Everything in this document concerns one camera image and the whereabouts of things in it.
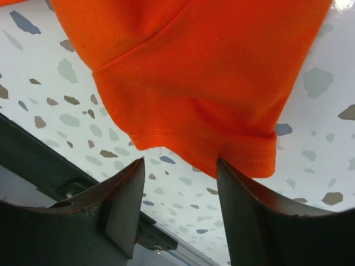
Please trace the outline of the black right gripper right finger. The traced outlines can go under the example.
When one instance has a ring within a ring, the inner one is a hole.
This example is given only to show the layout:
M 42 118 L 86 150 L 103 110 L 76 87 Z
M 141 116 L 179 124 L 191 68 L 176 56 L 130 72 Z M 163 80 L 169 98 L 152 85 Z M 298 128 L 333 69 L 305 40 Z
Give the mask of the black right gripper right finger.
M 353 265 L 354 210 L 331 212 L 287 198 L 217 162 L 232 265 Z

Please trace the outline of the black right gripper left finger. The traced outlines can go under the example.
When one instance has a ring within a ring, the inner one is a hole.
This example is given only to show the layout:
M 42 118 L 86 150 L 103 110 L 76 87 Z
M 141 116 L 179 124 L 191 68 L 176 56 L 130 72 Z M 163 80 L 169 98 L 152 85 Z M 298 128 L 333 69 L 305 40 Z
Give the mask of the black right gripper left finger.
M 2 265 L 126 265 L 133 257 L 145 163 L 49 208 L 1 202 Z

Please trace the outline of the orange t shirt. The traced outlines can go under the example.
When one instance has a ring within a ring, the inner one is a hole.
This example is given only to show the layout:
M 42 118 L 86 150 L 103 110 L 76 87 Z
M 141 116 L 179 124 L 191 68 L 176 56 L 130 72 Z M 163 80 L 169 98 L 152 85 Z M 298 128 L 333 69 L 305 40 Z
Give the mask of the orange t shirt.
M 275 126 L 330 1 L 53 1 L 102 102 L 139 150 L 216 175 L 273 175 Z

